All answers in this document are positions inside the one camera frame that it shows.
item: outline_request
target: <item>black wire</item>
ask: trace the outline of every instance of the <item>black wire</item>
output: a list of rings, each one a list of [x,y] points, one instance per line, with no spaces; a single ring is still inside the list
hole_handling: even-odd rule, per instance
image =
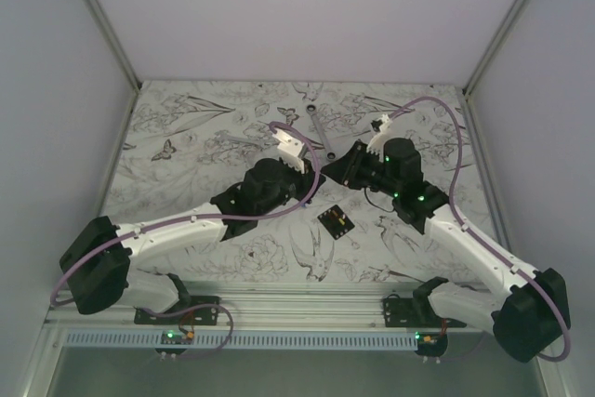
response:
[[[374,208],[381,209],[381,210],[382,210],[382,211],[384,211],[385,213],[391,213],[391,212],[393,212],[393,211],[394,211],[394,209],[388,210],[388,209],[384,209],[384,208],[383,208],[383,207],[381,207],[381,206],[378,206],[378,205],[375,205],[375,204],[373,204],[373,203],[372,203],[372,201],[370,200],[370,198],[368,197],[368,189],[367,189],[367,188],[364,188],[364,196],[365,196],[365,200],[367,200],[367,201],[368,201],[368,204],[370,204],[370,205],[371,205],[371,206],[373,206]]]

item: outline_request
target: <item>white vent strip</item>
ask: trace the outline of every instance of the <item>white vent strip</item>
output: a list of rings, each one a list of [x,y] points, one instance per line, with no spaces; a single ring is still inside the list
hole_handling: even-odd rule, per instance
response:
[[[220,344],[226,331],[196,333],[191,345],[172,346],[161,343],[161,329],[71,329],[65,347],[70,348],[176,348],[208,349]],[[261,332],[236,331],[225,349],[284,351],[415,351],[414,334],[328,333],[328,332]]]

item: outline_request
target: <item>white wall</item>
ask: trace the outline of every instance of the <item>white wall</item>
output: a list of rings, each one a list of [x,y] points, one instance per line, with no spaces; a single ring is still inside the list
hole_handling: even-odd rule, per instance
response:
[[[0,395],[92,218],[131,95],[83,0],[0,0]]]
[[[595,0],[531,0],[474,98],[514,247],[569,287],[585,395],[595,389],[594,92]]]
[[[469,80],[513,0],[100,0],[141,78]]]

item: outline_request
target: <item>wall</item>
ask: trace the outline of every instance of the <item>wall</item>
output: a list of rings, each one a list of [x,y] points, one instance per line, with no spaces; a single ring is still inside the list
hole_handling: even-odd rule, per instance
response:
[[[0,11],[0,395],[13,396],[131,89],[82,0],[0,0]]]
[[[514,248],[569,287],[572,364],[595,388],[595,0],[531,0],[473,104]]]
[[[141,78],[463,86],[513,0],[100,0]]]

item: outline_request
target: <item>wrench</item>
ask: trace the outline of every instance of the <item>wrench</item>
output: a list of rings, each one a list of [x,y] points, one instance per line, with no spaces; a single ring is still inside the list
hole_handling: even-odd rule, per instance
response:
[[[245,139],[243,137],[234,137],[233,135],[222,134],[218,136],[219,141],[231,141],[235,143],[245,143],[245,144],[252,144],[254,146],[258,146],[260,149],[265,149],[264,141],[260,141],[258,139]]]
[[[320,120],[318,119],[318,113],[316,112],[316,106],[314,104],[308,104],[306,106],[306,112],[312,119],[312,122],[314,123],[314,127],[316,128],[316,132],[318,133],[318,136],[320,137],[320,141],[322,142],[322,144],[324,146],[324,151],[326,152],[326,160],[329,160],[329,161],[335,160],[335,158],[337,158],[337,155],[331,148],[331,143],[328,141],[328,138],[326,137],[326,134],[324,133],[323,125],[320,124]]]

